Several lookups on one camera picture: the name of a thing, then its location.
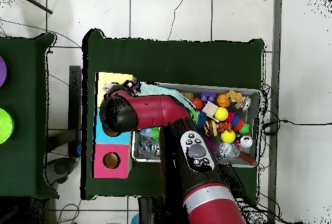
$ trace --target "yellow ball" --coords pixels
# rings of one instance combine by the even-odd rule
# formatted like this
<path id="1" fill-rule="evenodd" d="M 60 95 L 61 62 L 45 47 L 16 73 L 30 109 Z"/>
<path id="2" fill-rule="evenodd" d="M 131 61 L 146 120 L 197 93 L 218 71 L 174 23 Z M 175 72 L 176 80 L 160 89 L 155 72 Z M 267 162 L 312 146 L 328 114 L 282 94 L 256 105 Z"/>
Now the yellow ball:
<path id="1" fill-rule="evenodd" d="M 235 140 L 235 132 L 233 132 L 233 131 L 231 131 L 231 132 L 224 131 L 221 134 L 221 139 L 225 143 L 232 143 Z"/>
<path id="2" fill-rule="evenodd" d="M 228 117 L 228 111 L 225 108 L 218 108 L 215 112 L 215 119 L 224 121 Z"/>

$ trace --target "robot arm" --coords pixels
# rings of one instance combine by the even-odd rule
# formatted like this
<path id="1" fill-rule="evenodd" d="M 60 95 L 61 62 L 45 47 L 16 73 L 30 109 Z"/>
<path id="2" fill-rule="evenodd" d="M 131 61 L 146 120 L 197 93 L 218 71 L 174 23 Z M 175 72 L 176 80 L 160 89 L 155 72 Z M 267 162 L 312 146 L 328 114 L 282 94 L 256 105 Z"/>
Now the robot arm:
<path id="1" fill-rule="evenodd" d="M 171 220 L 245 224 L 187 109 L 169 95 L 134 96 L 128 83 L 132 82 L 113 86 L 105 94 L 100 107 L 103 129 L 110 136 L 118 136 L 122 132 L 161 127 L 161 175 Z"/>

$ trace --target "yellow block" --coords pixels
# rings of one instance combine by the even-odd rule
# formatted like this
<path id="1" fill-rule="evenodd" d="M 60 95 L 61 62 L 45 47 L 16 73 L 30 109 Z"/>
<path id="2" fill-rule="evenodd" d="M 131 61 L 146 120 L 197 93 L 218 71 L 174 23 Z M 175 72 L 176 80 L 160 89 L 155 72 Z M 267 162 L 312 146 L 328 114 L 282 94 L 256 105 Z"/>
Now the yellow block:
<path id="1" fill-rule="evenodd" d="M 104 86 L 109 85 L 111 82 L 118 82 L 122 84 L 123 82 L 130 80 L 136 82 L 136 78 L 131 74 L 121 74 L 121 73 L 108 73 L 99 72 L 98 73 L 98 94 L 97 94 L 97 106 L 100 107 L 102 98 L 105 95 L 105 91 L 102 89 Z"/>

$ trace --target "green ball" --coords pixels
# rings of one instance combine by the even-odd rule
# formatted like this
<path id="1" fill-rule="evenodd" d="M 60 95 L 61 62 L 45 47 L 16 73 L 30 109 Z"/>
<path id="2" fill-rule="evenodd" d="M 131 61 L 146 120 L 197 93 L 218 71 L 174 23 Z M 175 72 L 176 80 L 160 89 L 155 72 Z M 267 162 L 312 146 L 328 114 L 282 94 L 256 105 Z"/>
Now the green ball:
<path id="1" fill-rule="evenodd" d="M 247 134 L 247 133 L 249 133 L 249 124 L 245 123 L 243 125 L 243 127 L 241 128 L 241 130 L 239 130 L 239 132 L 241 134 Z"/>

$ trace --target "circular hole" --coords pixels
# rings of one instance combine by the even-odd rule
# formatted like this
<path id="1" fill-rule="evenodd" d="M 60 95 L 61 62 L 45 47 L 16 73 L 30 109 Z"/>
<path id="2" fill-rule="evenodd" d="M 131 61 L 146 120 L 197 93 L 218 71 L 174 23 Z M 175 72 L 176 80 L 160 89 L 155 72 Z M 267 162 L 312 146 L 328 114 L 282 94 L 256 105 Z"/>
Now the circular hole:
<path id="1" fill-rule="evenodd" d="M 116 169 L 120 164 L 120 157 L 117 153 L 106 153 L 102 159 L 102 163 L 108 169 Z"/>

